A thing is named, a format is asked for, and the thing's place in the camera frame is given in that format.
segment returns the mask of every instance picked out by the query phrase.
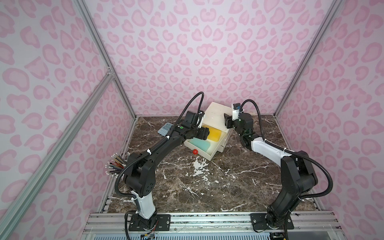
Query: bundle of pencils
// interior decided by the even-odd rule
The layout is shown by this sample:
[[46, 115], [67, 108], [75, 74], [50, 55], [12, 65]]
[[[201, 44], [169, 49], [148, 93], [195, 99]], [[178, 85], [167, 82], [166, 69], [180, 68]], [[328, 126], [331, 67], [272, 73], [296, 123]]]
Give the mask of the bundle of pencils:
[[119, 154], [115, 153], [111, 156], [111, 161], [105, 165], [108, 171], [105, 171], [107, 175], [117, 176], [127, 165], [127, 161], [124, 160]]

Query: wire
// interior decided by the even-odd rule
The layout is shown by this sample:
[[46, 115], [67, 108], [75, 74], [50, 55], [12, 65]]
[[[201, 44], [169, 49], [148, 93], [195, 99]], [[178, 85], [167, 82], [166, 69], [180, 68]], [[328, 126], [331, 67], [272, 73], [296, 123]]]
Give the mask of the wire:
[[287, 229], [287, 224], [288, 224], [288, 219], [289, 219], [290, 214], [287, 213], [284, 219], [284, 224], [283, 224], [283, 230], [284, 230], [284, 238], [285, 240], [288, 240], [288, 229]]
[[147, 235], [151, 234], [152, 232], [155, 232], [158, 223], [159, 223], [159, 221], [156, 222], [156, 224], [153, 227], [153, 229], [149, 233], [147, 233]]
[[268, 224], [267, 224], [267, 226], [266, 226], [266, 228], [264, 229], [264, 230], [261, 230], [261, 231], [256, 231], [256, 230], [254, 230], [255, 232], [257, 232], [257, 233], [261, 233], [261, 232], [263, 232], [263, 231], [265, 231], [265, 230], [267, 230], [268, 229]]
[[175, 124], [173, 125], [172, 127], [172, 132], [170, 133], [170, 135], [173, 133], [176, 125], [180, 122], [181, 118], [183, 117], [185, 111], [187, 110], [187, 108], [189, 107], [189, 105], [199, 96], [201, 95], [201, 99], [200, 99], [200, 103], [199, 103], [199, 107], [197, 108], [197, 114], [200, 113], [200, 108], [201, 108], [201, 104], [203, 103], [203, 99], [204, 99], [204, 93], [203, 92], [198, 92], [195, 96], [193, 96], [191, 98], [191, 100], [189, 100], [189, 102], [187, 103], [187, 105], [185, 106], [185, 108], [183, 109], [183, 111], [181, 112], [180, 116], [178, 117], [178, 119], [176, 120]]
[[267, 143], [268, 145], [271, 145], [272, 147], [275, 147], [281, 151], [285, 151], [286, 153], [289, 153], [291, 155], [294, 155], [298, 158], [302, 158], [302, 159], [305, 159], [307, 161], [309, 161], [310, 163], [313, 163], [314, 165], [316, 165], [323, 173], [324, 175], [326, 176], [327, 180], [328, 180], [328, 187], [327, 189], [325, 189], [324, 191], [320, 192], [320, 193], [316, 193], [316, 194], [306, 194], [306, 195], [302, 195], [300, 196], [301, 199], [304, 199], [304, 198], [308, 198], [308, 197], [323, 197], [325, 195], [327, 195], [328, 193], [330, 193], [332, 191], [332, 188], [333, 188], [333, 180], [332, 180], [332, 177], [331, 175], [329, 174], [329, 172], [320, 164], [318, 163], [317, 161], [313, 160], [312, 158], [308, 157], [308, 156], [305, 156], [305, 155], [302, 155], [302, 154], [299, 154], [297, 152], [293, 152], [291, 150], [287, 150], [283, 147], [280, 147], [279, 145], [276, 145], [274, 144], [273, 142], [270, 142], [268, 140], [265, 139], [265, 136], [264, 136], [264, 132], [263, 132], [263, 126], [262, 126], [262, 118], [261, 118], [261, 114], [260, 114], [260, 110], [257, 106], [257, 104], [255, 103], [255, 101], [253, 101], [252, 99], [247, 99], [245, 100], [241, 106], [240, 106], [240, 112], [243, 110], [243, 106], [245, 103], [247, 102], [251, 102], [253, 103], [253, 105], [255, 106], [256, 108], [256, 111], [257, 111], [257, 116], [258, 116], [258, 119], [259, 119], [259, 126], [260, 126], [260, 134], [262, 135], [262, 138], [264, 140], [265, 143]]
[[125, 213], [124, 215], [124, 231], [125, 231], [125, 236], [127, 237], [127, 240], [131, 240], [129, 238], [129, 235], [128, 235], [128, 214], [129, 214], [129, 211]]

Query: gray calculator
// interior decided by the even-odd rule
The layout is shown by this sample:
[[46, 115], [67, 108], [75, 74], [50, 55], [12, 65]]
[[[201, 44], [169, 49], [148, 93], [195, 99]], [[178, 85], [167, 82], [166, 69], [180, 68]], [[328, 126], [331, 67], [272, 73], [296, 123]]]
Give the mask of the gray calculator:
[[169, 130], [170, 130], [170, 128], [173, 126], [173, 124], [171, 124], [171, 123], [166, 123], [164, 126], [162, 126], [157, 132], [160, 134], [160, 135], [162, 135], [162, 136], [165, 136], [168, 132], [169, 132]]

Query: pink leopard print backdrop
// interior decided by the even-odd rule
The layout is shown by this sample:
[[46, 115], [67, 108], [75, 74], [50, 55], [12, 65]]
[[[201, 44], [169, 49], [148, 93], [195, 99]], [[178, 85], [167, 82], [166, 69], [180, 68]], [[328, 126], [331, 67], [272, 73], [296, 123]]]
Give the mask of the pink leopard print backdrop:
[[0, 217], [105, 73], [71, 0], [0, 2]]
[[384, 235], [383, 12], [383, 1], [346, 1], [278, 118], [290, 145], [331, 173], [321, 202], [348, 240]]
[[120, 152], [132, 121], [111, 83], [10, 240], [79, 239], [106, 189], [104, 165]]
[[203, 109], [251, 98], [273, 113], [331, 2], [86, 0], [143, 115], [178, 115], [199, 91]]

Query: brown marble surface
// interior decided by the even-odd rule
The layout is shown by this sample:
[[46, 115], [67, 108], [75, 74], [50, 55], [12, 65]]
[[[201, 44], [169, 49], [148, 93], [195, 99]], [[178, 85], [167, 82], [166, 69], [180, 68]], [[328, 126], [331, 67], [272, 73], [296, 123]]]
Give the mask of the brown marble surface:
[[[129, 152], [140, 153], [161, 136], [157, 131], [177, 117], [139, 118]], [[254, 130], [259, 132], [254, 116]], [[265, 137], [280, 146], [285, 142], [273, 116], [262, 116]], [[126, 191], [120, 183], [121, 191]], [[156, 170], [152, 191], [158, 212], [220, 212], [265, 211], [281, 189], [280, 168], [268, 158], [241, 146], [232, 133], [224, 152], [217, 152], [211, 161], [182, 145], [174, 149]], [[126, 198], [113, 194], [109, 213], [124, 213], [136, 207]], [[316, 210], [313, 202], [302, 202], [297, 210]]]

